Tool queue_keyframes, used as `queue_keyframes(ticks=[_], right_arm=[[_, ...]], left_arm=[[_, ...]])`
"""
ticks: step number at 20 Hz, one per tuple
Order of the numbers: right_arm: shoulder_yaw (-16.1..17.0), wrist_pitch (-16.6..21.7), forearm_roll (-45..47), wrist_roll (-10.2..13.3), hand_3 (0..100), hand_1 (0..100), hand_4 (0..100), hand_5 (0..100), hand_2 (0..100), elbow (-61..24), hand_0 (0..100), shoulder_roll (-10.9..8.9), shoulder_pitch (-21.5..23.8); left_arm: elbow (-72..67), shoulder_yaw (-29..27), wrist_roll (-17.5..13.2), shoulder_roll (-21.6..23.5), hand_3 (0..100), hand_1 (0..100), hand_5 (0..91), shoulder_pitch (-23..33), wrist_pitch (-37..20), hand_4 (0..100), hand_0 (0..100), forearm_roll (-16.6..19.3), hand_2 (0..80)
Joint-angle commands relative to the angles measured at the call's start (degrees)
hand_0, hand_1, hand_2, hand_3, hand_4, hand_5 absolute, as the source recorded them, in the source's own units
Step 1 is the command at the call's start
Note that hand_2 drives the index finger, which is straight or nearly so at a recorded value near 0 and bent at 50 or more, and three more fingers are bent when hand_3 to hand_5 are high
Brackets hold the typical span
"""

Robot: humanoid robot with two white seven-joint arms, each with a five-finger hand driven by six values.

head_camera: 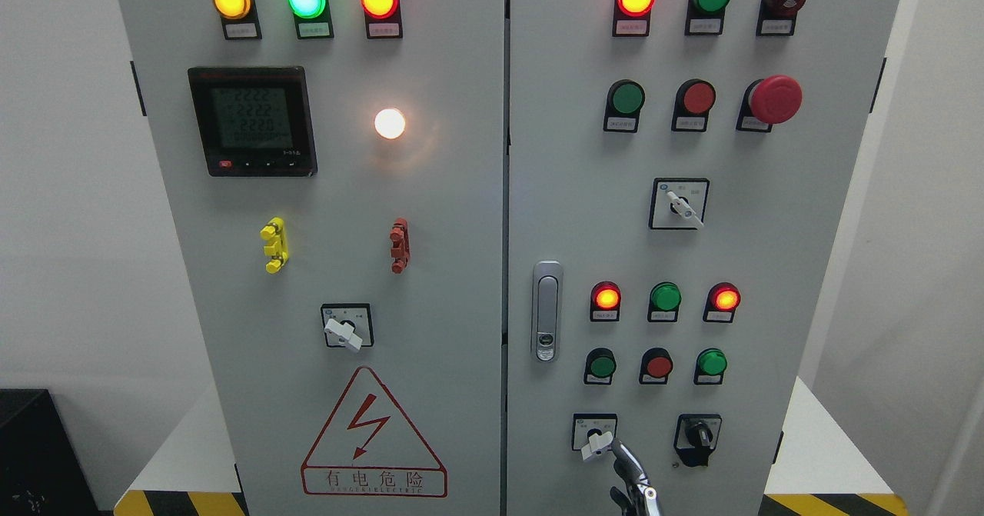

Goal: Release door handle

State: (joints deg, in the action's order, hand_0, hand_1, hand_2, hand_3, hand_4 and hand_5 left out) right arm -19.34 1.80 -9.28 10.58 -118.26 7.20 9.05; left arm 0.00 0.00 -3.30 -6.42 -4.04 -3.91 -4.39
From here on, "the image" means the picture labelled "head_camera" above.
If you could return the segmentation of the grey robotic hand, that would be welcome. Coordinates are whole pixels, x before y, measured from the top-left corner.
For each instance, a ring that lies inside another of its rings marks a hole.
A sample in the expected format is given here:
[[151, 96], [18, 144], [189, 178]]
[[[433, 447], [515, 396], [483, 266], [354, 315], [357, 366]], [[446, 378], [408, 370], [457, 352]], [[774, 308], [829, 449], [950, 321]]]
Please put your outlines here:
[[624, 481], [625, 492], [612, 487], [610, 497], [622, 515], [662, 515], [660, 498], [650, 483], [642, 463], [620, 439], [614, 438], [611, 452], [615, 457], [613, 470]]

